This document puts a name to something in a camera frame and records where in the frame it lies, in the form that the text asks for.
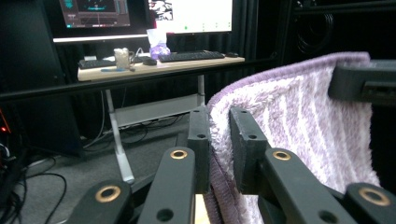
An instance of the computer mouse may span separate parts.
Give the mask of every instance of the computer mouse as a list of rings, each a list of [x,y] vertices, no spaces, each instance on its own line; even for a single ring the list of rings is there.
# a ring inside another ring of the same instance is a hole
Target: computer mouse
[[[224,56],[226,56],[227,58],[237,58],[238,54],[235,52],[228,52]]]
[[[148,65],[148,66],[157,65],[157,60],[149,58],[149,59],[143,60],[143,64]]]

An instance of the purple towel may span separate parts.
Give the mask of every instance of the purple towel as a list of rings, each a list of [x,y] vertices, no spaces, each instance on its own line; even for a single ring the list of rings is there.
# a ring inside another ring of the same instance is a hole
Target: purple towel
[[[272,147],[297,154],[324,185],[345,192],[355,182],[379,185],[371,166],[371,104],[330,99],[337,63],[368,63],[365,52],[341,52],[243,78],[208,102],[213,158],[205,204],[211,223],[263,223],[257,196],[241,195],[233,178],[228,113],[248,110]]]

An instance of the white desk frame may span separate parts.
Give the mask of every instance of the white desk frame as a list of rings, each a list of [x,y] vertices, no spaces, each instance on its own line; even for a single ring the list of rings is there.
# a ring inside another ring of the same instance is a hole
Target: white desk frame
[[[214,59],[214,60],[201,60],[192,62],[179,62],[179,63],[160,63],[158,62],[155,66],[147,66],[143,64],[137,64],[134,68],[135,71],[124,71],[124,72],[101,72],[102,68],[93,68],[78,70],[79,81],[95,81],[106,78],[114,77],[128,77],[151,74],[154,72],[177,72],[183,69],[192,68],[205,68],[213,65],[229,64],[229,63],[241,63],[244,58],[225,58],[225,59]],[[131,170],[131,166],[125,154],[125,150],[120,140],[119,127],[130,125],[146,120],[159,119],[175,114],[181,114],[189,112],[199,105],[205,105],[205,81],[204,75],[198,76],[198,92],[193,95],[177,97],[173,99],[134,105],[124,107],[120,109],[114,109],[113,100],[111,97],[111,91],[106,90],[108,114],[111,120],[111,127],[113,129],[114,140],[115,140],[115,151],[117,161],[120,167],[120,173],[122,180],[133,184],[134,175]]]

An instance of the floor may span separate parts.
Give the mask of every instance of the floor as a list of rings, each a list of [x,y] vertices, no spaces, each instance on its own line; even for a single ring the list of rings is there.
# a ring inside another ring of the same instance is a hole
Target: floor
[[[174,147],[178,134],[188,127],[189,114],[186,114],[121,131],[136,182],[155,174],[165,150]],[[30,166],[27,178],[16,188],[23,208],[15,223],[42,224],[47,219],[51,224],[65,223],[92,186],[108,179],[120,180],[113,144],[110,133],[84,148],[85,160],[55,156]],[[202,195],[196,195],[195,223],[209,223]]]

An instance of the monitor screen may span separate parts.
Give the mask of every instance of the monitor screen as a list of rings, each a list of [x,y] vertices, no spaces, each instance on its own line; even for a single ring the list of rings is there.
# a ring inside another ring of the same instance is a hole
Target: monitor screen
[[[67,28],[130,26],[126,0],[59,0]]]
[[[231,32],[233,0],[146,0],[152,26],[168,34]]]
[[[55,43],[146,37],[144,0],[44,0]]]

